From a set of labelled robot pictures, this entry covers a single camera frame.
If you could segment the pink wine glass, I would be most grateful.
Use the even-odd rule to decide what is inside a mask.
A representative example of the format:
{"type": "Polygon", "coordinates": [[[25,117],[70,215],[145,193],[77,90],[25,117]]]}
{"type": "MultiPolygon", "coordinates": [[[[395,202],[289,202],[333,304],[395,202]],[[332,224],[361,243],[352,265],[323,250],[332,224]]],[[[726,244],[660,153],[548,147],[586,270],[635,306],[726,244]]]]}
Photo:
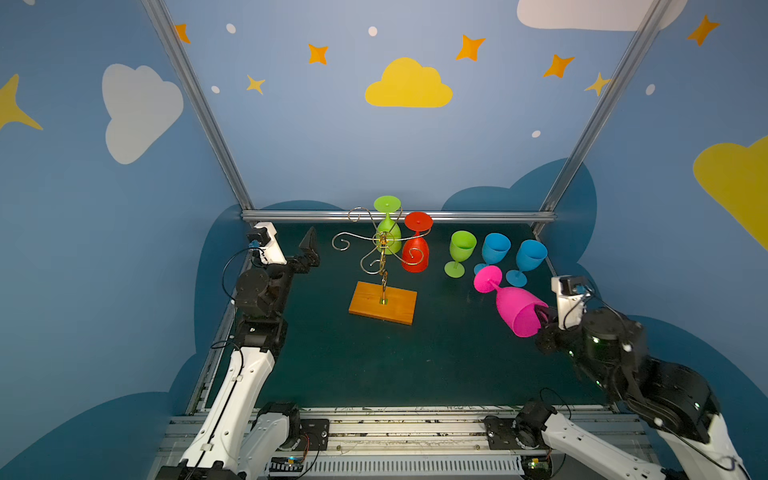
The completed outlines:
{"type": "Polygon", "coordinates": [[[522,288],[502,287],[502,272],[490,265],[482,269],[473,280],[476,291],[482,294],[494,292],[497,311],[505,324],[521,338],[535,336],[542,328],[535,314],[536,307],[548,305],[522,288]]]}

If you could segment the blue wine glass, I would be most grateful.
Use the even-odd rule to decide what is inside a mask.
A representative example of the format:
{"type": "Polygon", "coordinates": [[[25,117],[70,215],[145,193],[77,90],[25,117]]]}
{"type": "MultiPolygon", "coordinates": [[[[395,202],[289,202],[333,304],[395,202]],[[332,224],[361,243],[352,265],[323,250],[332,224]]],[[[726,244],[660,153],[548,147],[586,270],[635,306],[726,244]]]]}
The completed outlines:
{"type": "Polygon", "coordinates": [[[537,240],[525,240],[521,243],[515,257],[516,269],[509,270],[505,278],[516,288],[525,287],[528,279],[527,272],[535,270],[548,256],[547,247],[537,240]]]}
{"type": "Polygon", "coordinates": [[[477,275],[482,269],[501,262],[511,248],[511,240],[502,233],[489,233],[481,249],[482,262],[477,264],[473,272],[477,275]]]}

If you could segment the green wine glass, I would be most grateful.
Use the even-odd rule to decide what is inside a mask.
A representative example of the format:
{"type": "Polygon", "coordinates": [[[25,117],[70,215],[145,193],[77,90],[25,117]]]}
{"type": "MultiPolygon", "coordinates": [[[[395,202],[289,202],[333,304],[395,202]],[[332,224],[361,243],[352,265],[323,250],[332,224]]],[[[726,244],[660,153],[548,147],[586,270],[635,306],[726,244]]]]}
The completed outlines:
{"type": "Polygon", "coordinates": [[[471,257],[477,245],[474,234],[459,230],[451,235],[449,253],[451,260],[444,266],[444,272],[450,278],[458,279],[465,274],[463,263],[471,257]]]}
{"type": "Polygon", "coordinates": [[[402,245],[402,234],[397,223],[402,213],[402,202],[395,196],[385,195],[375,200],[374,208],[384,215],[377,226],[377,237],[379,240],[386,240],[384,253],[394,255],[400,251],[402,245]]]}

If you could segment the red wine glass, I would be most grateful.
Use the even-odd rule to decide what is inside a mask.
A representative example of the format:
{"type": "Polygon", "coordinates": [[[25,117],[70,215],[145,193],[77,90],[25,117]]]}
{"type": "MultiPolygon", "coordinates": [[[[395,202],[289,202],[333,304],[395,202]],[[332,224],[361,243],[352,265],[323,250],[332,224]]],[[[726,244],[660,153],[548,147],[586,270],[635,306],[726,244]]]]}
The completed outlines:
{"type": "Polygon", "coordinates": [[[405,241],[402,266],[410,273],[421,273],[429,265],[429,245],[424,236],[431,231],[434,221],[425,212],[411,212],[405,217],[405,226],[413,235],[405,241]]]}

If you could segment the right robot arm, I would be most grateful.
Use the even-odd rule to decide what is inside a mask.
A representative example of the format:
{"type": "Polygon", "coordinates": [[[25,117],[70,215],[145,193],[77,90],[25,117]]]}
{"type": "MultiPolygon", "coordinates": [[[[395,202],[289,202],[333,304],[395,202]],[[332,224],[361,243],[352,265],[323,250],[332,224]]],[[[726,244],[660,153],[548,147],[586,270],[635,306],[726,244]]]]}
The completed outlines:
{"type": "Polygon", "coordinates": [[[746,479],[720,403],[695,370],[650,355],[644,326],[609,305],[587,311],[588,294],[565,311],[534,309],[537,346],[562,351],[613,402],[623,403],[667,443],[674,470],[644,461],[577,426],[543,401],[514,421],[518,443],[570,457],[606,479],[746,479]]]}

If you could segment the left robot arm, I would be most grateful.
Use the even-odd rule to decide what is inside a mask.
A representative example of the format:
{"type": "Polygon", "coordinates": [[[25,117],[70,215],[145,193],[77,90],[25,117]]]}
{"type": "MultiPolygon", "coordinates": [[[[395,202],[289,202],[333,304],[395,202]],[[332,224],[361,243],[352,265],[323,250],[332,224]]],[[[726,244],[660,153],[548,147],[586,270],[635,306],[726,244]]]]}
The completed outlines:
{"type": "Polygon", "coordinates": [[[251,265],[230,293],[239,321],[233,338],[218,344],[232,349],[228,373],[191,445],[176,465],[159,469],[159,479],[256,479],[280,449],[300,441],[293,403],[271,402],[254,424],[249,420],[285,345],[284,310],[293,279],[320,264],[317,231],[308,229],[294,256],[284,255],[270,222],[256,224],[247,238],[251,265]]]}

